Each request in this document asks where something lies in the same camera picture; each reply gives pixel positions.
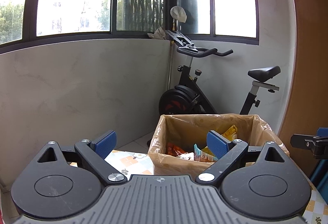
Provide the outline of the orange corn chips bag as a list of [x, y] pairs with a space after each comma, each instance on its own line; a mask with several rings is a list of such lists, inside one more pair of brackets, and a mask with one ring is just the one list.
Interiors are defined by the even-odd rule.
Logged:
[[185, 153], [186, 151], [171, 142], [168, 142], [166, 145], [166, 154], [170, 156], [177, 157]]

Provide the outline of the yellow snack bag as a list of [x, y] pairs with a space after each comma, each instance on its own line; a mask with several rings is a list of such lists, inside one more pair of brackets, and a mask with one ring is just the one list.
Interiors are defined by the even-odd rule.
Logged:
[[[232, 125], [221, 136], [227, 139], [228, 141], [233, 141], [234, 139], [237, 138], [237, 127], [235, 125]], [[221, 141], [220, 139], [217, 139], [210, 132], [207, 134], [207, 141], [210, 141], [207, 144], [207, 147], [218, 159], [220, 159], [224, 154], [226, 154], [229, 151], [229, 147], [227, 143]]]

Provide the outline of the blue white snack bag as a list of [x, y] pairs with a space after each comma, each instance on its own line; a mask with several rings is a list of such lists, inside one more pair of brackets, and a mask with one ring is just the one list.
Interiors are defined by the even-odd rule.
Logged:
[[210, 151], [206, 146], [203, 149], [199, 149], [196, 144], [194, 144], [194, 160], [198, 162], [216, 162], [219, 159]]

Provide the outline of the brown cardboard box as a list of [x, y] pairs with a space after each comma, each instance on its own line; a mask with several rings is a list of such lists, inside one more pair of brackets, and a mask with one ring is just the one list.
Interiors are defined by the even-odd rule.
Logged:
[[233, 125], [237, 127], [237, 138], [250, 146], [263, 146], [267, 141], [274, 141], [284, 153], [290, 154], [269, 124], [256, 114], [162, 115], [148, 151], [154, 165], [154, 174], [189, 175], [195, 178], [212, 163], [182, 160], [168, 155], [167, 144], [173, 143], [186, 152], [192, 152], [195, 144], [201, 149], [207, 145], [206, 137], [209, 131], [214, 130], [222, 134]]

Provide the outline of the black exercise bike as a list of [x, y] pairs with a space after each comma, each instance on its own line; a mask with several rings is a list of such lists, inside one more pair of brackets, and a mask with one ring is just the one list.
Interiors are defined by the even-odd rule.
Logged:
[[[252, 80], [247, 74], [249, 70], [271, 66], [280, 66], [283, 72], [288, 69], [289, 50], [268, 37], [261, 40], [259, 45], [219, 41], [196, 41], [195, 44], [205, 48], [216, 47], [220, 51], [234, 51], [227, 57], [196, 58], [192, 63], [194, 69], [203, 72], [199, 86], [219, 114], [240, 112], [251, 88]], [[146, 116], [150, 130], [154, 130], [159, 120], [159, 97], [166, 88], [170, 46], [168, 41], [152, 39], [146, 39], [145, 45], [146, 53], [153, 58], [152, 69], [155, 75], [150, 84], [150, 90], [154, 93], [150, 104], [153, 110]], [[259, 90], [261, 104], [253, 108], [251, 113], [259, 115], [277, 134], [285, 108], [285, 74], [279, 74], [270, 82], [279, 86], [280, 90], [275, 94]]]

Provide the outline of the white cloth on stick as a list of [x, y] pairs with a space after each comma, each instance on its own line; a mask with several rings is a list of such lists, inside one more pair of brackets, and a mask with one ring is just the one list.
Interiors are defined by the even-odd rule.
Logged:
[[173, 19], [173, 31], [182, 32], [182, 24], [187, 21], [187, 14], [183, 7], [181, 6], [173, 6], [170, 10], [170, 15]]

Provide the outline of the wooden wardrobe panel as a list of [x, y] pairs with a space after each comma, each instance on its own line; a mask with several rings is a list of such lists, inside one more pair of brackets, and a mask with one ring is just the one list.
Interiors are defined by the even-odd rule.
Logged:
[[327, 125], [327, 0], [294, 0], [296, 55], [291, 93], [280, 129], [291, 157], [307, 156], [290, 145], [293, 134], [315, 134]]

